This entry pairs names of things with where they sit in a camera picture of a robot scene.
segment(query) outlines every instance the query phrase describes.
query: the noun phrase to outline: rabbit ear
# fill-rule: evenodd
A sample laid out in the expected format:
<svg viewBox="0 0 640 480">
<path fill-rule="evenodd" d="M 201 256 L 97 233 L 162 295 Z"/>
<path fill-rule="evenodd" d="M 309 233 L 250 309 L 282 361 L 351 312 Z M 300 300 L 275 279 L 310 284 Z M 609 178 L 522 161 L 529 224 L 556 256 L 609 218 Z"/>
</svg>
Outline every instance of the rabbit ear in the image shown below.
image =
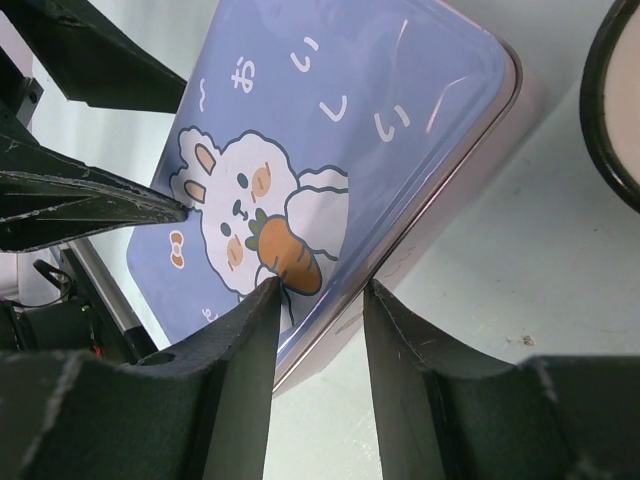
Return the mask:
<svg viewBox="0 0 640 480">
<path fill-rule="evenodd" d="M 193 180 L 187 180 L 184 182 L 184 191 L 187 192 L 190 198 L 198 203 L 204 203 L 204 197 L 207 193 L 207 189 Z"/>
<path fill-rule="evenodd" d="M 196 145 L 195 151 L 196 158 L 200 162 L 200 165 L 204 168 L 204 171 L 207 172 L 207 175 L 211 175 L 213 167 L 216 166 L 216 159 L 213 158 L 213 154 L 201 143 Z"/>
</svg>

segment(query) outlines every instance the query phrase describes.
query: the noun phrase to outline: black frame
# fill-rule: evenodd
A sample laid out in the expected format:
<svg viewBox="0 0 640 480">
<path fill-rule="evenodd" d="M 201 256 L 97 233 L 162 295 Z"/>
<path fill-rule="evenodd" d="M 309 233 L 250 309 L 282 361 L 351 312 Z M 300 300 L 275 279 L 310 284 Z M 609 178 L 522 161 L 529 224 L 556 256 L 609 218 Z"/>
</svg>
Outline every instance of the black frame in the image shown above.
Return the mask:
<svg viewBox="0 0 640 480">
<path fill-rule="evenodd" d="M 364 335 L 385 480 L 640 478 L 639 356 L 511 365 L 375 280 Z"/>
<path fill-rule="evenodd" d="M 68 99 L 113 109 L 178 108 L 186 81 L 87 0 L 0 0 L 0 11 Z M 0 47 L 0 251 L 186 219 L 175 199 L 40 145 L 27 126 L 41 94 Z"/>
<path fill-rule="evenodd" d="M 640 0 L 617 0 L 593 40 L 580 90 L 580 124 L 587 150 L 607 184 L 640 213 L 640 184 L 626 169 L 611 144 L 604 112 L 604 87 L 611 55 Z"/>
</svg>

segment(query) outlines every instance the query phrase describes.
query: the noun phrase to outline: white surface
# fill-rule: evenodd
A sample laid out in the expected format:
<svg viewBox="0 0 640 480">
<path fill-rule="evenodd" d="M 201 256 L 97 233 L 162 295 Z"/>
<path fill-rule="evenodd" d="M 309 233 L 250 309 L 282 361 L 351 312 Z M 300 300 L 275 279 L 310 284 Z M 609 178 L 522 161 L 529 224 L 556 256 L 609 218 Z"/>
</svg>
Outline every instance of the white surface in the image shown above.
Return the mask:
<svg viewBox="0 0 640 480">
<path fill-rule="evenodd" d="M 0 12 L 0 46 L 25 76 L 31 75 L 32 54 L 13 25 Z"/>
<path fill-rule="evenodd" d="M 544 124 L 445 231 L 398 295 L 433 323 L 510 361 L 541 352 L 638 353 L 640 217 L 592 166 L 578 121 L 582 68 L 612 1 L 450 3 L 514 47 L 545 81 L 549 107 Z M 185 76 L 215 7 L 195 0 L 96 4 Z M 36 75 L 44 78 L 42 69 Z M 170 116 L 66 104 L 53 84 L 42 83 L 34 130 L 45 145 L 149 183 Z M 125 264 L 129 234 L 102 235 L 95 245 L 152 327 Z M 152 334 L 160 336 L 157 329 Z M 525 334 L 535 346 L 524 345 Z M 274 401 L 265 478 L 380 478 L 361 334 L 322 374 Z"/>
<path fill-rule="evenodd" d="M 23 305 L 44 305 L 60 298 L 60 290 L 46 280 L 33 267 L 36 260 L 56 266 L 48 248 L 37 252 L 21 253 L 18 259 L 18 301 Z"/>
<path fill-rule="evenodd" d="M 607 133 L 620 163 L 640 183 L 640 11 L 620 34 L 604 86 Z"/>
<path fill-rule="evenodd" d="M 18 256 L 0 253 L 0 297 L 15 294 L 18 288 Z"/>
</svg>

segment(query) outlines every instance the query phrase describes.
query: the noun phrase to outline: blue lid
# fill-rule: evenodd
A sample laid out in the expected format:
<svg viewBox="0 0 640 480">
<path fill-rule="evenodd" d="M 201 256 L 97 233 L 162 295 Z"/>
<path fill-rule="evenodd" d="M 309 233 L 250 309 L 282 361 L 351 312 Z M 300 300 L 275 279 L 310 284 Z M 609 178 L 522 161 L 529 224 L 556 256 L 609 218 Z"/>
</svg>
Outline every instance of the blue lid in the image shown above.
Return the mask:
<svg viewBox="0 0 640 480">
<path fill-rule="evenodd" d="M 192 211 L 136 228 L 127 252 L 169 340 L 279 274 L 281 361 L 505 70 L 500 43 L 435 0 L 221 0 L 151 184 Z"/>
</svg>

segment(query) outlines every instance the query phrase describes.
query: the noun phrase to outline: wire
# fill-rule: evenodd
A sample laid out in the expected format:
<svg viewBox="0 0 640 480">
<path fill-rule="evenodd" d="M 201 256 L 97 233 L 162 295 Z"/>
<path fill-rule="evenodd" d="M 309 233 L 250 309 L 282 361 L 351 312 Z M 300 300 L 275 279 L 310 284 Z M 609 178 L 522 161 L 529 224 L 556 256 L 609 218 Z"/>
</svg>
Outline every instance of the wire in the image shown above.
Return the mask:
<svg viewBox="0 0 640 480">
<path fill-rule="evenodd" d="M 24 303 L 20 303 L 16 300 L 8 300 L 8 302 L 13 307 L 21 308 L 23 310 L 49 307 L 64 300 L 69 296 L 69 294 L 71 293 L 71 289 L 73 288 L 73 278 L 71 278 L 71 276 L 67 272 L 63 272 L 59 268 L 49 265 L 44 260 L 36 260 L 35 262 L 33 262 L 33 268 L 35 268 L 38 273 L 44 277 L 45 280 L 47 280 L 50 284 L 60 290 L 60 296 L 55 300 L 52 300 L 48 303 L 43 303 L 42 305 L 25 305 Z M 61 277 L 64 277 L 66 281 L 60 281 L 54 275 L 60 275 Z"/>
</svg>

